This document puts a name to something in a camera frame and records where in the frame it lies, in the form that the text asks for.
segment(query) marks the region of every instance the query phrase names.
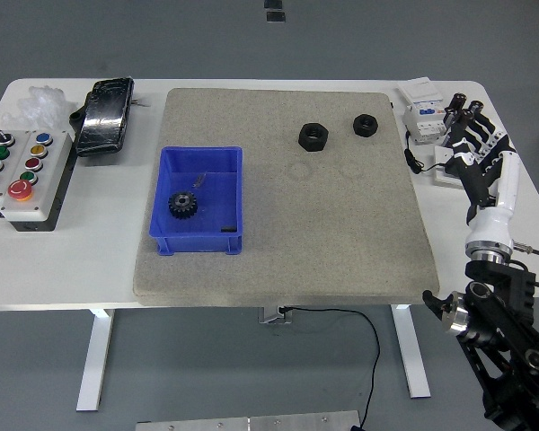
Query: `black hex nut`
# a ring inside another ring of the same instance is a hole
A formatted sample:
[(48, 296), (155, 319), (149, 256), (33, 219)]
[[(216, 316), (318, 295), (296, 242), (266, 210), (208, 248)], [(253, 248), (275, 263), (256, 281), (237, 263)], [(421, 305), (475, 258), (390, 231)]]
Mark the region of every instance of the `black hex nut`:
[(356, 135), (370, 137), (377, 131), (377, 120), (373, 115), (361, 114), (353, 120)]
[(304, 124), (299, 132), (299, 139), (297, 142), (306, 151), (322, 151), (327, 142), (327, 136), (329, 132), (327, 128), (319, 123), (307, 123)]

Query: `white table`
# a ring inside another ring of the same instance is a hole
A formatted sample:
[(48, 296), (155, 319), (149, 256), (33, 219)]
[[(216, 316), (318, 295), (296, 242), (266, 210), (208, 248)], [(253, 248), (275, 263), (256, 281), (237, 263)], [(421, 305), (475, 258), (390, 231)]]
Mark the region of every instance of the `white table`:
[[(29, 97), (30, 86), (60, 88), (66, 98), (79, 107), (96, 81), (15, 81), (0, 101), (0, 128), (5, 126), (2, 117), (6, 112), (18, 113), (16, 102)], [(484, 113), (500, 124), (487, 93), (479, 84), (435, 84), (446, 100), (454, 92), (463, 92), (470, 100), (481, 100), (485, 104)], [(78, 160), (56, 231), (19, 233), (0, 220), (0, 311), (89, 309), (96, 316), (78, 401), (80, 410), (97, 409), (98, 406), (113, 310), (142, 306), (132, 292), (137, 245), (163, 107), (167, 93), (176, 87), (383, 92), (393, 102), (398, 128), (402, 136), (405, 134), (401, 120), (405, 100), (393, 81), (136, 80), (135, 98), (151, 106), (132, 107), (122, 152), (109, 156), (103, 163), (95, 159)], [(128, 144), (134, 142), (145, 144)], [(521, 143), (515, 144), (518, 150)], [(426, 165), (432, 164), (431, 145), (414, 145), (412, 151)], [(443, 297), (453, 290), (464, 289), (468, 282), (464, 276), (467, 262), (464, 238), (469, 232), (465, 225), (468, 199), (460, 189), (435, 186), (430, 173), (412, 175), (412, 181), (434, 253), (440, 296)], [(516, 241), (539, 249), (539, 195), (525, 169), (521, 171), (511, 232)], [(539, 279), (539, 259), (530, 256), (519, 256), (519, 259), (537, 273)], [(429, 388), (422, 372), (409, 310), (407, 306), (395, 305), (393, 312), (404, 349), (411, 395), (428, 396)]]

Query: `table bracket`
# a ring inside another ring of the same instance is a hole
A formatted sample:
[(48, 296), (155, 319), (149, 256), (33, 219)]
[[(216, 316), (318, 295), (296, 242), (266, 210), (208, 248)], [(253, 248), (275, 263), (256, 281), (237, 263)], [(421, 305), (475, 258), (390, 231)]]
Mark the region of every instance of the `table bracket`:
[(409, 305), (392, 305), (393, 322), (397, 331), (399, 347), (402, 351), (403, 368), (412, 398), (431, 396), (428, 378), (425, 375), (420, 345), (415, 334)]
[(258, 322), (270, 325), (286, 325), (292, 322), (292, 312), (281, 312), (283, 305), (272, 305), (258, 309)]
[(91, 309), (90, 311), (94, 315), (92, 335), (76, 411), (98, 410), (110, 344), (111, 324), (114, 318), (114, 310)]

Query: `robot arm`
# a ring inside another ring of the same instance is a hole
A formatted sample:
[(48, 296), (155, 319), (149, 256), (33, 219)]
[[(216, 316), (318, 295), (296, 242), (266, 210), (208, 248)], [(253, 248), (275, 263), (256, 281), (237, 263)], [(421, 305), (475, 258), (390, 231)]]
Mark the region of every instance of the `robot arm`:
[[(526, 283), (532, 280), (535, 275), (522, 278)], [(483, 388), (484, 416), (506, 431), (539, 431), (539, 332), (527, 311), (519, 317), (506, 306), (498, 288), (503, 289), (496, 286), (493, 293), (485, 284), (472, 282), (465, 294), (454, 292), (439, 301), (426, 291), (423, 300), (447, 332), (457, 336)], [(478, 350), (501, 376), (490, 376)], [(509, 352), (509, 359), (501, 352)]]
[(457, 175), (470, 200), (467, 224), (472, 232), (465, 240), (471, 259), (509, 260), (513, 241), (508, 224), (515, 210), (521, 161), (505, 130), (482, 114), (483, 105), (456, 94), (446, 109), (449, 127), (446, 146), (454, 155), (446, 172)]
[[(485, 417), (504, 430), (539, 431), (539, 332), (533, 328), (539, 283), (527, 268), (509, 266), (514, 247), (525, 249), (513, 243), (508, 229), (520, 159), (507, 133), (481, 114), (482, 104), (474, 101), (464, 110), (464, 102), (456, 94), (446, 109), (445, 145), (454, 150), (446, 171), (459, 176), (471, 203), (465, 275), (473, 281), (464, 294), (440, 301), (426, 291), (423, 300), (457, 337), (483, 388)], [(490, 376), (480, 352), (500, 377)]]

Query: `yellow button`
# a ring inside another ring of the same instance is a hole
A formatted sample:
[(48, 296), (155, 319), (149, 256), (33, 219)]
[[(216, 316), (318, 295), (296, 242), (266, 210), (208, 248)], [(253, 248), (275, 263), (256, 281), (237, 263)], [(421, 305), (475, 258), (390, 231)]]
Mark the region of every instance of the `yellow button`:
[(44, 145), (35, 145), (30, 149), (30, 154), (41, 159), (42, 157), (46, 157), (48, 150)]

